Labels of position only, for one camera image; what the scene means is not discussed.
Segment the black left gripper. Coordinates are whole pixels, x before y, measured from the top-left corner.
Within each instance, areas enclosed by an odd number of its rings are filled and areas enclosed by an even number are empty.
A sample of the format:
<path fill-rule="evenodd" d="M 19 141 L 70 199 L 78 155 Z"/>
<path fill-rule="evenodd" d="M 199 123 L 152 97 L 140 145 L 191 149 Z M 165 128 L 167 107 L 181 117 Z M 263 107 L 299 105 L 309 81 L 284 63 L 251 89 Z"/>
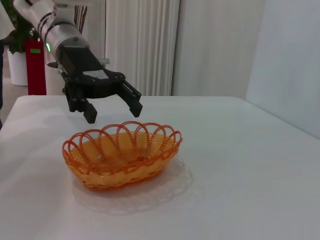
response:
<path fill-rule="evenodd" d="M 87 47 L 60 48 L 59 63 L 65 85 L 70 112 L 83 113 L 89 124 L 94 124 L 97 110 L 87 99 L 99 99 L 117 95 L 128 105 L 130 112 L 138 118 L 142 111 L 142 94 L 129 84 L 118 72 L 107 70 Z"/>

